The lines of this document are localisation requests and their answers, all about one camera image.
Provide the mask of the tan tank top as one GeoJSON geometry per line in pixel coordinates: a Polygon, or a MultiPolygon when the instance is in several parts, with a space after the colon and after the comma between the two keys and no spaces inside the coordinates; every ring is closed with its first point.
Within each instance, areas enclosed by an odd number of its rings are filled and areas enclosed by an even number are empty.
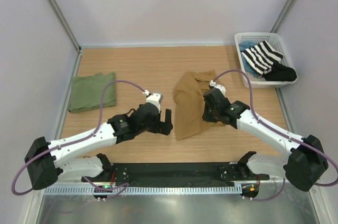
{"type": "Polygon", "coordinates": [[[180,141],[202,134],[211,127],[224,127],[217,123],[203,121],[203,94],[209,90],[209,82],[216,77],[214,70],[205,72],[186,72],[182,75],[173,90],[173,101],[176,104],[174,131],[176,140],[180,141]]]}

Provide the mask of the green tank top blue trim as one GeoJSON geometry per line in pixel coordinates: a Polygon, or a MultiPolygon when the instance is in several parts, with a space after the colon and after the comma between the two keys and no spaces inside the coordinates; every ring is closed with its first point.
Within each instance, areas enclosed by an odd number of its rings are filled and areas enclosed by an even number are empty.
{"type": "Polygon", "coordinates": [[[105,87],[115,80],[115,73],[98,73],[86,77],[73,77],[68,112],[79,113],[100,108],[105,87]]]}

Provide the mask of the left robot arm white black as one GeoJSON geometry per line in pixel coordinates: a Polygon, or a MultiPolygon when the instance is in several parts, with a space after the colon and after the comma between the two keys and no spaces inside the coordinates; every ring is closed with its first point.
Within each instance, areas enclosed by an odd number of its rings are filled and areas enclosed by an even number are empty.
{"type": "Polygon", "coordinates": [[[147,102],[126,114],[114,115],[98,129],[48,142],[44,137],[33,141],[24,161],[33,190],[45,189],[66,175],[66,168],[76,157],[97,148],[113,146],[134,139],[143,132],[169,135],[173,128],[172,111],[161,111],[147,102]]]}

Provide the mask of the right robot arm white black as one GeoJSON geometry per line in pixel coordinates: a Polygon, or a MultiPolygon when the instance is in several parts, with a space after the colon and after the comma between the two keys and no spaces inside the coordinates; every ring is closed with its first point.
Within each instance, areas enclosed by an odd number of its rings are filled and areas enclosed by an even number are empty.
{"type": "Polygon", "coordinates": [[[211,88],[203,94],[203,99],[205,122],[221,122],[247,132],[280,153],[280,156],[248,153],[244,163],[238,166],[243,179],[249,180],[256,174],[279,176],[307,192],[328,169],[322,144],[315,136],[291,133],[257,115],[241,101],[230,102],[224,95],[224,88],[211,88]]]}

